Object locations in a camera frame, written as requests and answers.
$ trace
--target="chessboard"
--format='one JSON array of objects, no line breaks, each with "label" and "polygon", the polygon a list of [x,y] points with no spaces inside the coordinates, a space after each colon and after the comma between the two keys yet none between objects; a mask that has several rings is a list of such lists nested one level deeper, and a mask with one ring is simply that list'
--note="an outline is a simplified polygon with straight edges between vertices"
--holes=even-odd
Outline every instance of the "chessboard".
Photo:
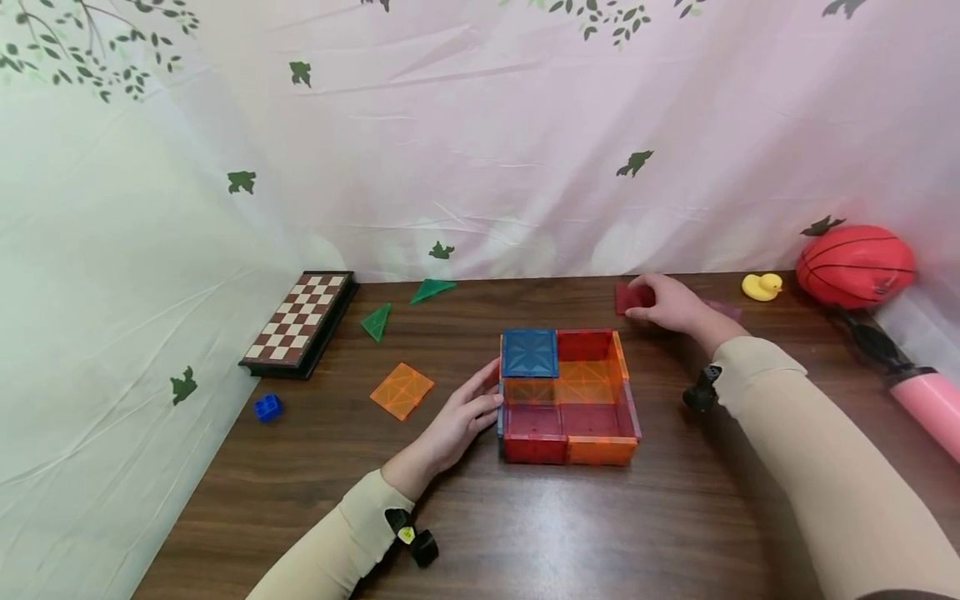
[{"label": "chessboard", "polygon": [[309,379],[358,287],[353,271],[304,271],[240,366],[255,377]]}]

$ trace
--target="brown table surface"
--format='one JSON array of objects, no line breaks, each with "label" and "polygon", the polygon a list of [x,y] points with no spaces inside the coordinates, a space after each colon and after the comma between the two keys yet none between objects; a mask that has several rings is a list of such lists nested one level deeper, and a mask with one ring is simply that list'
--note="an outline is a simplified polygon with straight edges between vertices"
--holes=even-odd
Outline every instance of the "brown table surface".
[{"label": "brown table surface", "polygon": [[[736,274],[681,276],[741,306],[742,323],[804,363],[960,545],[960,467],[884,393],[844,331],[789,276],[771,303]],[[416,283],[363,285],[307,382],[263,380],[285,413],[234,424],[147,572],[137,600],[235,600],[368,471],[412,442],[447,396],[494,358],[506,327],[613,327],[630,369],[643,441],[628,468],[506,465],[494,431],[419,504],[440,558],[395,547],[359,598],[816,598],[785,496],[725,411],[684,412],[705,364],[681,336],[613,311],[615,277],[464,281],[410,305]],[[393,310],[381,344],[359,321]],[[400,361],[436,387],[399,422],[368,398]]]}]

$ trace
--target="pink tube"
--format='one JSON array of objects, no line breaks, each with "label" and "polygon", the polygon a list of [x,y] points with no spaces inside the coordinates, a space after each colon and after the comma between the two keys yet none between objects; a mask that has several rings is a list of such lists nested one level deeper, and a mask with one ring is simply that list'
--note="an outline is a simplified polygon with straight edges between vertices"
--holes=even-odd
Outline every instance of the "pink tube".
[{"label": "pink tube", "polygon": [[960,391],[940,373],[927,372],[894,385],[890,393],[960,463]]}]

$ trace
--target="long sleeve shirt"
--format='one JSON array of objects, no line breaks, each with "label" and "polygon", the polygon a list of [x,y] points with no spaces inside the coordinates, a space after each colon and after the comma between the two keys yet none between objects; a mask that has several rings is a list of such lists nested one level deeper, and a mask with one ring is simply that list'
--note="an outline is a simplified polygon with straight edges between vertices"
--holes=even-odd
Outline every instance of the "long sleeve shirt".
[{"label": "long sleeve shirt", "polygon": [[[739,337],[714,363],[720,403],[786,491],[827,598],[960,599],[960,558],[933,515],[797,361]],[[346,600],[394,541],[389,508],[413,502],[368,474],[248,600]]]}]

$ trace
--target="basketball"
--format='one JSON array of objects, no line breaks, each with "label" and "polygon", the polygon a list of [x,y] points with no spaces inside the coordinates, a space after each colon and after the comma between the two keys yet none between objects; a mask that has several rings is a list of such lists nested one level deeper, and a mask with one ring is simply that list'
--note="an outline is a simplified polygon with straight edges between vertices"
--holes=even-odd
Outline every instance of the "basketball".
[{"label": "basketball", "polygon": [[858,225],[829,230],[797,261],[797,280],[826,306],[866,308],[913,282],[913,251],[887,229]]}]

